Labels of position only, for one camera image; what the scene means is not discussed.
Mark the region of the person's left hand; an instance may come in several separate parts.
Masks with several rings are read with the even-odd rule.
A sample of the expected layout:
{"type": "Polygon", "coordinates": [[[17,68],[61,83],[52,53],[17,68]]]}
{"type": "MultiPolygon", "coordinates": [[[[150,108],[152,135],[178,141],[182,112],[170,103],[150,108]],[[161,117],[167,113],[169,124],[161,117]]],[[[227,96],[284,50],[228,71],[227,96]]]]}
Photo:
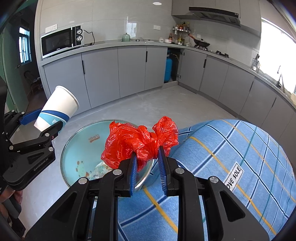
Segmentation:
{"type": "Polygon", "coordinates": [[[23,191],[15,191],[7,187],[1,194],[1,213],[7,218],[9,215],[17,219],[22,211],[21,203],[23,191]]]}

